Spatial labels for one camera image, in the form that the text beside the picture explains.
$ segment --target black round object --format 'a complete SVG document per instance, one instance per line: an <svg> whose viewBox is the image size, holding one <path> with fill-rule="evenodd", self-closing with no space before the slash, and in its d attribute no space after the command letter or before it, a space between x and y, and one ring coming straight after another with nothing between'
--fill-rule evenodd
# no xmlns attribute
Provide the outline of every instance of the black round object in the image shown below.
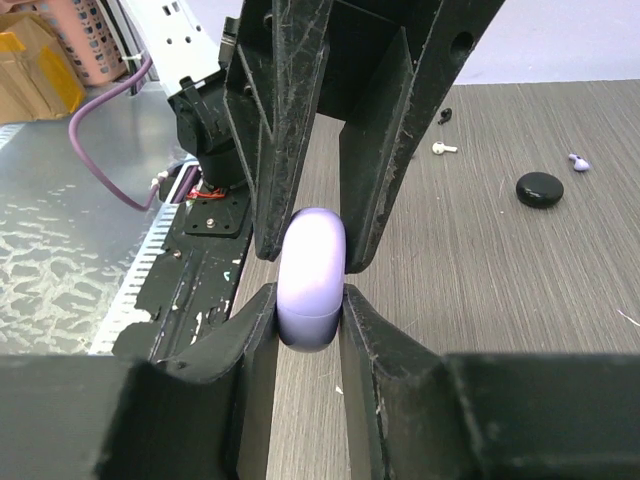
<svg viewBox="0 0 640 480"><path fill-rule="evenodd" d="M516 184L518 200L533 208L553 207L564 194L562 182L553 175L531 172L520 177Z"/></svg>

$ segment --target wire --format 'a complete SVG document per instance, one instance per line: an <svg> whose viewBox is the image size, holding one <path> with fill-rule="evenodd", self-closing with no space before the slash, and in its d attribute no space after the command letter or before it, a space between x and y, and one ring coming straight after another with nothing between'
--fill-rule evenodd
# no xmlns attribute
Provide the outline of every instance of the wire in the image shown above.
<svg viewBox="0 0 640 480"><path fill-rule="evenodd" d="M100 170L95 162L91 160L89 154L85 151L84 148L82 148L82 145L80 145L80 140L78 138L78 127L80 126L80 122L82 121L82 119L84 119L84 117L86 117L89 113L94 111L105 102L108 102L112 98L120 95L131 85L140 81L147 74L147 72L151 68L151 65L153 65L153 61L151 60L151 57L149 57L142 63L140 70L129 77L129 79L127 79L125 82L122 82L115 88L91 100L89 103L80 108L69 123L69 140L71 140L71 145L80 157L80 160L82 160L89 171L91 171L91 173L93 173L93 175L100 181L100 183L102 183L111 193L113 193L116 197L129 205L131 208L134 208L135 210L139 210L141 212L146 212L147 210L149 210L149 207L151 207L151 203L153 202L153 199L158 192L158 189L160 188L160 183L164 181L164 177L161 177L159 175L158 177L153 179L153 182L151 183L151 192L149 193L149 197L144 204L136 202L126 193L116 187L116 185L111 180L109 180L104 172Z"/></svg>
<svg viewBox="0 0 640 480"><path fill-rule="evenodd" d="M195 200L198 198L212 198L212 199L220 199L220 198L224 198L227 196L227 192L225 189L222 188L216 188L213 192L211 193L202 193L199 192L198 190L194 189L191 191L191 193L189 195L187 195L187 198L189 200Z"/></svg>
<svg viewBox="0 0 640 480"><path fill-rule="evenodd" d="M198 167L194 166L191 169L191 171L186 175L185 179L183 180L184 183L180 186L180 189L178 190L176 195L173 197L173 203L180 203L185 199L185 197L191 191L191 188L195 183L197 175L198 175Z"/></svg>

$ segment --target cable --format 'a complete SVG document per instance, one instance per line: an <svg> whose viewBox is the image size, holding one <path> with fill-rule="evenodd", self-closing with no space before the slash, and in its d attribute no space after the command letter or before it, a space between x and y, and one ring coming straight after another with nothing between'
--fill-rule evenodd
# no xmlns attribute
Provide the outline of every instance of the cable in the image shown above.
<svg viewBox="0 0 640 480"><path fill-rule="evenodd" d="M195 183L196 176L198 175L198 167L194 166L191 171L185 176L183 180L183 184L180 186L180 189L173 197L173 203L180 203L184 201L187 194L191 191L191 187Z"/></svg>
<svg viewBox="0 0 640 480"><path fill-rule="evenodd" d="M151 65L153 65L153 61L149 57L142 63L140 70L138 70L135 73L135 75L132 75L125 82L122 82L115 88L109 90L108 92L100 95L99 97L91 100L89 103L84 105L75 113L75 115L71 119L71 122L69 123L69 140L71 140L71 145L73 146L73 149L76 151L76 153L80 157L80 160L82 160L82 162L87 166L89 171L91 171L91 173L93 173L93 175L100 181L100 183L102 183L111 193L113 193L116 197L118 197L124 203L129 205L131 208L134 208L141 212L145 212L149 210L149 207L151 207L151 203L153 202L153 198L155 197L156 193L158 192L158 189L160 188L160 183L164 181L164 178L162 178L161 176L158 176L153 179L153 182L151 183L151 192L149 193L149 197L147 198L144 204L140 204L136 202L131 197L129 197L126 193L124 193L122 190L116 187L115 184L111 180L109 180L109 178L104 174L104 172L100 170L100 168L94 163L94 161L91 160L91 157L89 157L89 154L85 151L84 148L82 148L82 145L80 145L80 140L78 138L78 127L80 126L80 122L82 121L82 119L86 117L89 113L94 111L96 108L98 108L105 102L108 102L112 98L120 95L122 92L126 91L131 85L140 81L140 79L142 79L147 74L147 72L151 68Z"/></svg>

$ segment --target red wire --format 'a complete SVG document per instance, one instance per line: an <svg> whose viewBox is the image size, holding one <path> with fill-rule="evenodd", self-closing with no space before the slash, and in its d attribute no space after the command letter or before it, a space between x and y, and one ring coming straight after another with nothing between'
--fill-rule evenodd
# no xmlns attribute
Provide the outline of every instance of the red wire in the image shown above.
<svg viewBox="0 0 640 480"><path fill-rule="evenodd" d="M189 193L189 195L187 195L187 198L189 200L195 200L197 198L220 199L220 198L224 198L226 196L227 196L227 194L226 193L222 193L222 191L219 188L216 188L212 193L201 193L201 192L198 192L198 190L196 190L196 188L194 187L194 189L191 190L191 193Z"/></svg>

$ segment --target white earbud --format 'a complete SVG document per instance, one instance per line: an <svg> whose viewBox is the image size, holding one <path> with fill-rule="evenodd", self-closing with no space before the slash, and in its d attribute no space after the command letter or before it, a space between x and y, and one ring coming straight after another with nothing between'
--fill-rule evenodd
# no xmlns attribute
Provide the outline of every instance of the white earbud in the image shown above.
<svg viewBox="0 0 640 480"><path fill-rule="evenodd" d="M433 144L433 147L431 147L431 151L436 155L442 155L444 152L456 153L458 147L449 147L442 142L436 142Z"/></svg>

